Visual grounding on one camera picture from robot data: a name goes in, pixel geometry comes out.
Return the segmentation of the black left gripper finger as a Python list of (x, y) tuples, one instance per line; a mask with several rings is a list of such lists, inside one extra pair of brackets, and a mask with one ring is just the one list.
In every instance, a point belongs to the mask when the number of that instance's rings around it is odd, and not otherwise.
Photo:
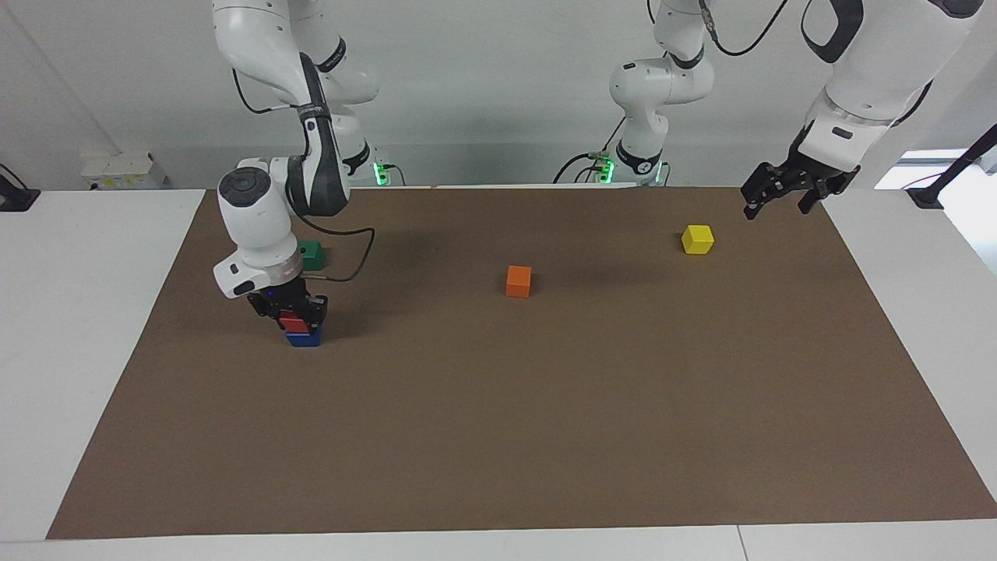
[(827, 181), (813, 181), (798, 202), (798, 209), (801, 214), (809, 214), (830, 194), (833, 194), (833, 190), (829, 189)]
[(740, 188), (745, 202), (743, 214), (749, 221), (761, 213), (762, 207), (770, 201), (770, 192), (776, 189), (777, 169), (772, 164), (759, 164)]

